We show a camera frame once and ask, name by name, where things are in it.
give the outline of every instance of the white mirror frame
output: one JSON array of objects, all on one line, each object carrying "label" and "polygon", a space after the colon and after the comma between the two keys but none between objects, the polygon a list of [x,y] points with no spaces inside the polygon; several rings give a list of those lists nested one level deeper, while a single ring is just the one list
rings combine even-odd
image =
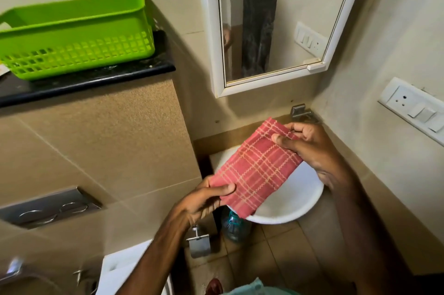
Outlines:
[{"label": "white mirror frame", "polygon": [[211,89],[215,97],[227,96],[246,90],[275,84],[278,82],[304,77],[307,75],[324,72],[329,67],[330,61],[336,50],[337,43],[347,21],[350,10],[355,0],[343,0],[341,9],[336,18],[335,25],[330,35],[327,49],[321,62],[281,69],[275,72],[260,74],[255,77],[239,79],[226,84],[224,69],[224,51],[222,42],[222,13],[219,7],[221,0],[201,0],[204,12],[205,31],[207,34],[208,50],[210,53],[210,78]]}]

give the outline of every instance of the red checkered towel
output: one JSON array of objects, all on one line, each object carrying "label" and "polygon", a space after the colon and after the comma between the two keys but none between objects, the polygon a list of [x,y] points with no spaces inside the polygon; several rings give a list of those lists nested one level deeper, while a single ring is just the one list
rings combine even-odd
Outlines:
[{"label": "red checkered towel", "polygon": [[273,134],[298,139],[288,128],[269,118],[210,179],[210,186],[236,184],[236,191],[221,200],[241,218],[253,214],[302,163],[297,154],[275,144],[271,140]]}]

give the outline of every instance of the water bottle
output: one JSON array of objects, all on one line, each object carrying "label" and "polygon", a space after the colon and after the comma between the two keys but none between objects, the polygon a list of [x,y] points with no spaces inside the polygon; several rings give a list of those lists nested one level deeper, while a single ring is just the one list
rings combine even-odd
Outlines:
[{"label": "water bottle", "polygon": [[221,223],[224,236],[236,243],[243,242],[251,232],[251,222],[240,218],[229,207],[222,211]]}]

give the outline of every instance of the mirror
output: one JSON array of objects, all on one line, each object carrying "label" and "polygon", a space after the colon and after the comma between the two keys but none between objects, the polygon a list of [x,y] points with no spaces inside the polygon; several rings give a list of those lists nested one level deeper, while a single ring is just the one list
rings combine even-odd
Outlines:
[{"label": "mirror", "polygon": [[320,62],[343,0],[220,0],[225,82]]}]

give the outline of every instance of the forearm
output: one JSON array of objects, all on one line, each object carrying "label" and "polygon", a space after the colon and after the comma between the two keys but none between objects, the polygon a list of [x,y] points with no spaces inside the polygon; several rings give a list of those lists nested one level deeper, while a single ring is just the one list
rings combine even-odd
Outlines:
[{"label": "forearm", "polygon": [[420,293],[393,240],[354,173],[332,184],[359,294]]},{"label": "forearm", "polygon": [[186,212],[173,208],[116,295],[160,295],[189,227]]}]

